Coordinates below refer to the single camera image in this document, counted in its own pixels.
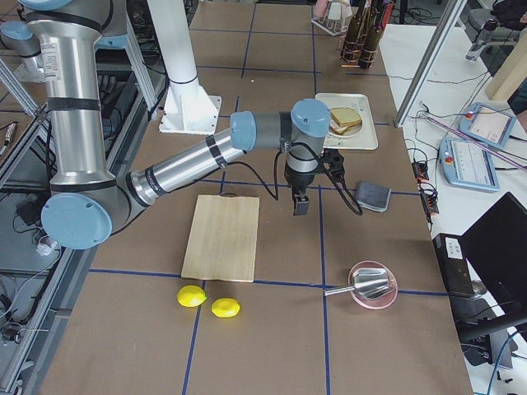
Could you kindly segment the third robot base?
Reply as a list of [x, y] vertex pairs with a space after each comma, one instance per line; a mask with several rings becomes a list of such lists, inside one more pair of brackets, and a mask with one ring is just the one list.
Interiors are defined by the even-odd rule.
[[1, 23], [1, 49], [15, 51], [21, 64], [14, 71], [19, 81], [44, 83], [40, 42], [24, 21]]

